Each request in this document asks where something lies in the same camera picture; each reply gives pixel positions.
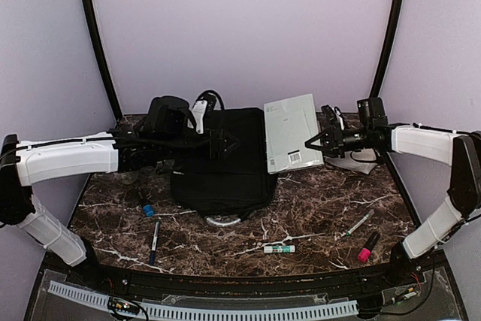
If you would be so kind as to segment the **grey shrink-wrapped notebook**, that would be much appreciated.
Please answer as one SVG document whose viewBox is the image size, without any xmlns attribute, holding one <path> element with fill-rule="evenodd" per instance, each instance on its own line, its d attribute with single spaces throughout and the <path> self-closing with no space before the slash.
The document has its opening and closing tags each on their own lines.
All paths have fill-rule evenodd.
<svg viewBox="0 0 481 321">
<path fill-rule="evenodd" d="M 305 142 L 319 133 L 314 98 L 300 95 L 264 104 L 268 173 L 279 174 L 324 164 Z"/>
</svg>

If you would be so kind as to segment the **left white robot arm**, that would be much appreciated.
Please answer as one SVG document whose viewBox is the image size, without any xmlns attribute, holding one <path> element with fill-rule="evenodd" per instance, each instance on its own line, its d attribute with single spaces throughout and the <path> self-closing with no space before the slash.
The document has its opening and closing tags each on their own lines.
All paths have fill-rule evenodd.
<svg viewBox="0 0 481 321">
<path fill-rule="evenodd" d="M 92 173 L 127 173 L 163 160 L 205 157 L 224 159 L 239 141 L 225 130 L 225 108 L 213 90 L 194 104 L 165 95 L 155 97 L 147 115 L 131 130 L 52 141 L 5 137 L 1 148 L 1 225 L 27 232 L 55 253 L 90 288 L 106 281 L 88 241 L 69 231 L 34 196 L 36 183 Z"/>
</svg>

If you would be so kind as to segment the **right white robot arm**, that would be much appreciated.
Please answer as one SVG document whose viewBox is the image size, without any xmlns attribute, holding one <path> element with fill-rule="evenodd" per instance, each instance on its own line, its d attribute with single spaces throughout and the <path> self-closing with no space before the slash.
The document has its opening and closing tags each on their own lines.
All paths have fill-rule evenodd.
<svg viewBox="0 0 481 321">
<path fill-rule="evenodd" d="M 392 248 L 383 279 L 400 286 L 413 273 L 417 259 L 446 243 L 480 208 L 480 133 L 459 132 L 418 123 L 389 123 L 381 98 L 357 102 L 360 128 L 347 128 L 341 115 L 328 105 L 322 114 L 328 128 L 305 141 L 308 149 L 331 158 L 350 151 L 373 149 L 379 153 L 420 156 L 451 169 L 447 196 L 414 232 Z"/>
</svg>

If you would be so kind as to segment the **black student bag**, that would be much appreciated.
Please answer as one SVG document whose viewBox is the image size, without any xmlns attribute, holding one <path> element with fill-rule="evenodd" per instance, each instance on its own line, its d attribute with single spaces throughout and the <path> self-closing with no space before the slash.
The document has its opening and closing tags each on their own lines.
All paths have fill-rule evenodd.
<svg viewBox="0 0 481 321">
<path fill-rule="evenodd" d="M 201 216 L 234 216 L 245 220 L 274 198 L 277 175 L 269 174 L 265 117 L 259 108 L 215 110 L 205 120 L 234 136 L 237 147 L 221 160 L 178 159 L 171 173 L 171 197 Z"/>
</svg>

